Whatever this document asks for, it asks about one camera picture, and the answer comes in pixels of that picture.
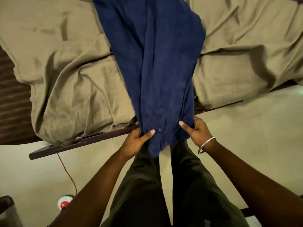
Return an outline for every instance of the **silver bangle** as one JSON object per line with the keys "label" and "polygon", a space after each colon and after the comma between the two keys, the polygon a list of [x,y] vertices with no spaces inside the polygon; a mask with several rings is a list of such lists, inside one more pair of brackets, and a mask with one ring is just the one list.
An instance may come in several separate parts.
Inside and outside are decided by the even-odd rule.
{"label": "silver bangle", "polygon": [[207,140],[207,141],[199,148],[198,154],[202,154],[202,153],[205,152],[205,151],[202,151],[202,152],[200,153],[200,150],[202,150],[202,148],[203,148],[210,140],[212,140],[212,139],[215,139],[215,137],[212,137],[212,138],[210,138],[209,140]]}

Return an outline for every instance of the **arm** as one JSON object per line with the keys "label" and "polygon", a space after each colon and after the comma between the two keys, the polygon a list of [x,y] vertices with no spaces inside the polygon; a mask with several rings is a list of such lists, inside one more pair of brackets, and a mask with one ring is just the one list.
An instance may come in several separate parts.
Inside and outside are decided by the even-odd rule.
{"label": "arm", "polygon": [[[195,117],[195,128],[180,121],[193,142],[201,147],[212,137],[205,122]],[[221,167],[263,226],[303,226],[303,199],[261,174],[216,140],[203,150]]]}
{"label": "arm", "polygon": [[124,164],[139,152],[155,130],[142,137],[140,128],[133,130],[121,148],[114,153],[66,209],[52,222],[50,227],[99,226],[107,203]]}

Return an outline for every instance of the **red wire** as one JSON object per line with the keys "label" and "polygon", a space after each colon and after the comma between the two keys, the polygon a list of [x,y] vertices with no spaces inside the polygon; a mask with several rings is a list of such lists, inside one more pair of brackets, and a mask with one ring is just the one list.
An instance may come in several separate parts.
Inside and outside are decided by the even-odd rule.
{"label": "red wire", "polygon": [[66,170],[66,168],[65,168],[65,166],[64,166],[64,164],[63,164],[63,162],[62,162],[62,160],[61,160],[61,158],[60,158],[60,155],[59,155],[58,153],[57,153],[57,155],[58,155],[58,157],[59,157],[59,159],[60,159],[60,162],[61,162],[61,164],[62,164],[62,166],[63,166],[65,172],[67,173],[67,175],[69,176],[69,178],[71,179],[71,181],[74,183],[74,186],[75,186],[75,189],[76,189],[76,195],[77,195],[77,187],[76,187],[76,184],[75,184],[74,180],[71,178],[71,176],[69,175],[69,173],[67,172],[67,170]]}

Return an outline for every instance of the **hand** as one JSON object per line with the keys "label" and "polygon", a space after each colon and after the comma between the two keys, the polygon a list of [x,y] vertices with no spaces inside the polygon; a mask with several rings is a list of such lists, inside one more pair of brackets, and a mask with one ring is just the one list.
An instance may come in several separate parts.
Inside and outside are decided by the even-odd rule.
{"label": "hand", "polygon": [[136,155],[136,153],[139,152],[142,145],[149,140],[155,134],[155,132],[155,130],[151,130],[142,137],[139,137],[141,135],[141,129],[134,129],[127,136],[119,151],[127,158],[127,160],[131,159]]}
{"label": "hand", "polygon": [[206,125],[206,123],[199,117],[194,117],[195,129],[192,129],[183,121],[179,121],[179,125],[190,135],[191,140],[197,147],[201,147],[212,135]]}

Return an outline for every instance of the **leg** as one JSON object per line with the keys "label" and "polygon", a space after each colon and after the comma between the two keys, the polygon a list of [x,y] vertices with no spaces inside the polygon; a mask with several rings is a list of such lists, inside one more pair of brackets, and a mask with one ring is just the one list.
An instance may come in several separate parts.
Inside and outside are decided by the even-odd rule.
{"label": "leg", "polygon": [[159,158],[150,158],[144,145],[121,182],[110,216],[102,226],[170,226]]}
{"label": "leg", "polygon": [[187,145],[171,146],[174,226],[249,227],[241,211],[218,188],[214,178]]}

